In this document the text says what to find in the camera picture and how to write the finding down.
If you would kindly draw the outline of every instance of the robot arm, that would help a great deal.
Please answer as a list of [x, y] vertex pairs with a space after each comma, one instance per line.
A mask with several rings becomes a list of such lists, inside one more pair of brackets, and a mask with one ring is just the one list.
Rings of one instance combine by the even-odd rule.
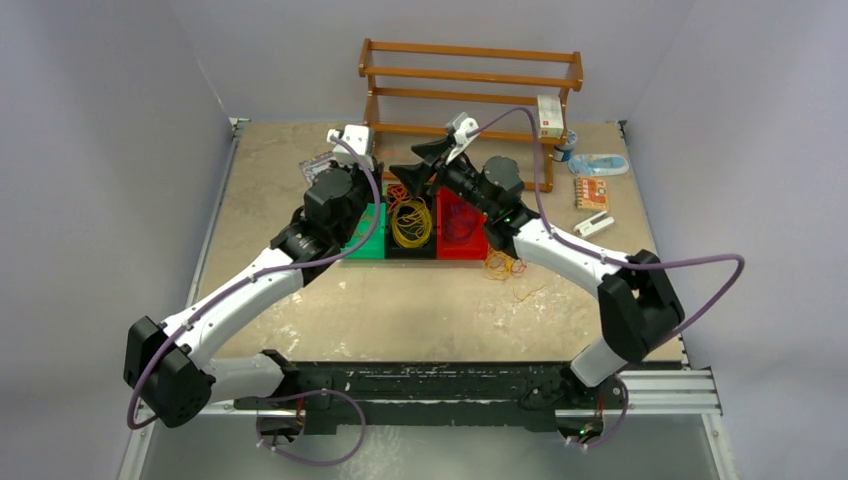
[[514, 160], [492, 157], [478, 172], [462, 153], [475, 138], [474, 129], [476, 122], [460, 115], [448, 124], [444, 139], [412, 147], [422, 158], [420, 163], [389, 169], [413, 196], [420, 195], [427, 185], [431, 194], [440, 187], [451, 190], [486, 217], [483, 230], [493, 248], [548, 268], [598, 299], [602, 336], [570, 365], [581, 384], [595, 387], [664, 343], [684, 318], [665, 272], [633, 271], [604, 261], [615, 258], [644, 264], [658, 263], [659, 258], [645, 250], [632, 256], [607, 250], [556, 229], [560, 237], [599, 254], [598, 260], [555, 240], [539, 214], [521, 201], [524, 183]]
[[[331, 130], [328, 141], [341, 137], [367, 159], [379, 182], [382, 165], [371, 155], [370, 129], [348, 125], [342, 131]], [[350, 241], [374, 193], [350, 152], [345, 149], [336, 158], [306, 191], [291, 223], [244, 270], [160, 324], [144, 317], [130, 328], [124, 380], [133, 388], [144, 380], [141, 398], [165, 425], [182, 425], [210, 402], [269, 396], [284, 381], [288, 365], [276, 352], [225, 360], [212, 356], [268, 307], [323, 273], [333, 262], [331, 257]], [[292, 264], [303, 266], [292, 268]], [[200, 313], [202, 318], [193, 322]], [[161, 359], [154, 362], [160, 349], [164, 349]], [[143, 378], [150, 363], [156, 365]]]

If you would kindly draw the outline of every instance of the wooden table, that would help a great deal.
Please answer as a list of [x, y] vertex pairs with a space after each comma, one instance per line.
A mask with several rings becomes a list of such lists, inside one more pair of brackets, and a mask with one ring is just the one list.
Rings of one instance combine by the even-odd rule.
[[[329, 123], [250, 123], [228, 180], [200, 295], [238, 273], [284, 227], [307, 185], [298, 163], [329, 150]], [[577, 153], [627, 155], [618, 125], [569, 124]], [[412, 163], [422, 137], [386, 135], [388, 163]], [[527, 144], [480, 140], [468, 149], [481, 166], [514, 158], [530, 178]], [[591, 214], [574, 207], [573, 176], [555, 165], [555, 187], [542, 194], [551, 221], [570, 231]], [[632, 173], [609, 177], [615, 225], [592, 238], [624, 252], [655, 250]], [[535, 208], [532, 192], [524, 199]], [[568, 280], [530, 265], [520, 278], [489, 280], [481, 262], [338, 262], [307, 288], [276, 303], [234, 336], [219, 357], [273, 348], [295, 361], [569, 360], [600, 335], [596, 300]], [[519, 298], [538, 290], [524, 301]], [[680, 361], [674, 339], [653, 361]]]

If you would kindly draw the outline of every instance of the wooden rack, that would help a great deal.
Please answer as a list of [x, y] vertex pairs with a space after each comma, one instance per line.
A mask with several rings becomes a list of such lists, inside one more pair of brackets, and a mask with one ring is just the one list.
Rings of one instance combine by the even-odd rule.
[[[529, 60], [537, 62], [564, 63], [568, 67], [563, 78], [535, 77], [525, 75], [505, 75], [498, 73], [459, 72], [448, 70], [430, 70], [423, 68], [405, 67], [380, 67], [374, 65], [372, 52], [401, 52], [401, 53], [423, 53], [430, 55], [454, 55], [478, 58], [501, 58], [509, 60]], [[381, 133], [404, 133], [414, 135], [441, 136], [445, 131], [441, 127], [425, 125], [409, 125], [383, 123], [380, 121], [380, 106], [378, 98], [407, 97], [426, 98], [432, 100], [460, 100], [479, 103], [497, 103], [504, 105], [536, 105], [535, 96], [516, 95], [490, 95], [481, 93], [451, 92], [446, 90], [423, 90], [414, 88], [383, 88], [377, 86], [377, 77], [406, 77], [424, 78], [432, 80], [459, 80], [466, 82], [499, 83], [508, 85], [529, 85], [538, 87], [558, 87], [559, 98], [562, 106], [563, 118], [565, 118], [565, 104], [568, 99], [569, 90], [580, 91], [583, 87], [583, 63], [580, 52], [553, 53], [536, 52], [530, 50], [506, 50], [500, 48], [479, 47], [455, 47], [447, 45], [424, 45], [416, 43], [396, 42], [372, 42], [366, 38], [362, 45], [362, 53], [359, 57], [359, 76], [368, 79], [368, 98], [365, 102], [365, 115], [363, 124], [368, 125], [375, 132], [375, 150], [379, 146]], [[540, 184], [540, 190], [550, 192], [553, 189], [553, 155], [554, 147], [562, 145], [568, 135], [568, 129], [563, 129], [560, 138], [542, 138], [542, 149], [544, 158], [544, 182]], [[495, 140], [506, 140], [510, 142], [530, 143], [533, 138], [528, 133], [485, 131], [480, 138], [491, 138]], [[391, 173], [386, 173], [385, 178], [395, 179]], [[524, 182], [528, 189], [533, 188], [533, 182]]]

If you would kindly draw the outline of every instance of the white wall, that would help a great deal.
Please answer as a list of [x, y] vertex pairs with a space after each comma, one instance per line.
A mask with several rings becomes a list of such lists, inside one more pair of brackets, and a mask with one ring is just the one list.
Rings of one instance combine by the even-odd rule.
[[228, 121], [166, 0], [0, 15], [0, 477], [108, 479], [127, 329], [181, 307]]
[[[848, 471], [848, 4], [698, 1], [631, 118], [660, 253], [739, 251], [687, 345], [743, 478]], [[677, 271], [690, 313], [730, 267]]]
[[[568, 118], [601, 121], [626, 118], [632, 112], [693, 2], [171, 1], [230, 116], [254, 120], [361, 119], [366, 84], [357, 74], [357, 64], [362, 41], [370, 37], [578, 50], [583, 54], [586, 81], [581, 92], [569, 97]], [[423, 63], [427, 58], [417, 56], [422, 63], [415, 66], [435, 67]], [[436, 57], [435, 61], [447, 67], [461, 65], [454, 60]], [[527, 72], [528, 67], [539, 65], [501, 62], [498, 68], [523, 68]], [[468, 68], [486, 67], [488, 64], [480, 62]], [[504, 86], [466, 83], [463, 87], [504, 91]], [[415, 109], [419, 122], [444, 124], [449, 120], [445, 115], [450, 117], [459, 108], [474, 108], [478, 118], [503, 110], [502, 106], [491, 110], [469, 105], [475, 104], [445, 105], [436, 110], [421, 101], [390, 98], [382, 113], [394, 120], [393, 112]]]

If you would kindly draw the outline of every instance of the white box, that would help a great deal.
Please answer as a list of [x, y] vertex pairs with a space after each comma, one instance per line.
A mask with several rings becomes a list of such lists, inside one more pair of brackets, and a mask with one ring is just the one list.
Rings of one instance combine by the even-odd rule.
[[539, 106], [539, 138], [561, 138], [565, 128], [562, 106], [555, 95], [537, 95]]

